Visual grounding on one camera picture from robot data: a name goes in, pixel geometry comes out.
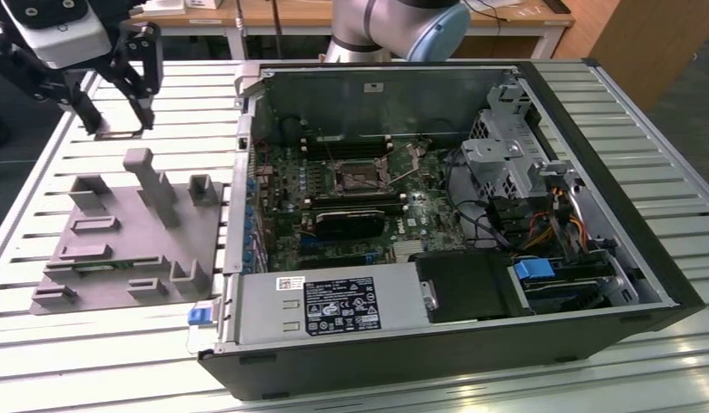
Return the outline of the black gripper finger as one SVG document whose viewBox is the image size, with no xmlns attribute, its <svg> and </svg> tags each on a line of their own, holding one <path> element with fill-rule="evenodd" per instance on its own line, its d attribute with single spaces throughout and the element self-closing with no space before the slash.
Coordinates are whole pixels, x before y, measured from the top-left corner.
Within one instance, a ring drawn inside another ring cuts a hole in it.
<svg viewBox="0 0 709 413">
<path fill-rule="evenodd" d="M 48 68 L 0 29 L 0 75 L 37 102 L 54 102 L 81 120 L 88 134 L 102 125 L 102 115 L 80 84 L 66 72 Z"/>
<path fill-rule="evenodd" d="M 161 27 L 140 22 L 120 27 L 120 37 L 98 73 L 125 96 L 140 122 L 140 130 L 154 123 L 152 100 L 162 84 Z"/>
</svg>

